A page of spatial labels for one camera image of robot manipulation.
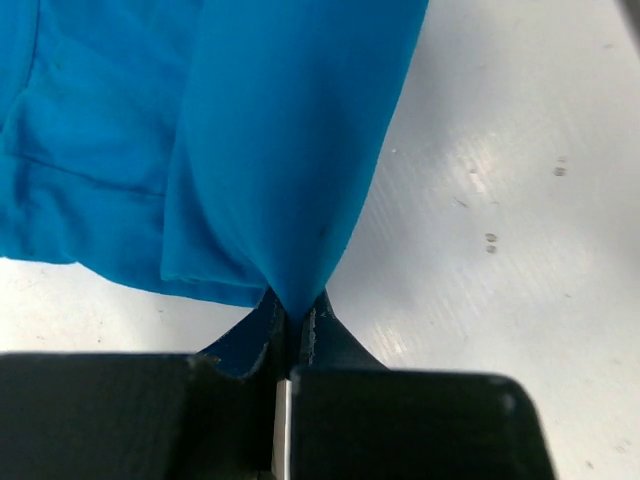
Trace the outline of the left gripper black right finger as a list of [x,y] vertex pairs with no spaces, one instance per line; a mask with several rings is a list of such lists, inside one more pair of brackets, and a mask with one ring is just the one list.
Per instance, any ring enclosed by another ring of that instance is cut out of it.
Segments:
[[552,479],[536,408],[497,374],[393,370],[322,294],[291,372],[293,479]]

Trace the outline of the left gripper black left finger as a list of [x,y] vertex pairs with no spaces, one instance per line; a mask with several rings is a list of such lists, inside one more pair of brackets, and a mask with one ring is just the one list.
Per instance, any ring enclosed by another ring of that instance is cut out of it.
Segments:
[[196,354],[1,358],[5,479],[269,479],[285,315],[272,292]]

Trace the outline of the blue t-shirt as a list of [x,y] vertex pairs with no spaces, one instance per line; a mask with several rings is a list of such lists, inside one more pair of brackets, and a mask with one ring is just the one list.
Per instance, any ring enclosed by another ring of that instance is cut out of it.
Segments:
[[423,1],[5,1],[1,253],[303,316],[351,237]]

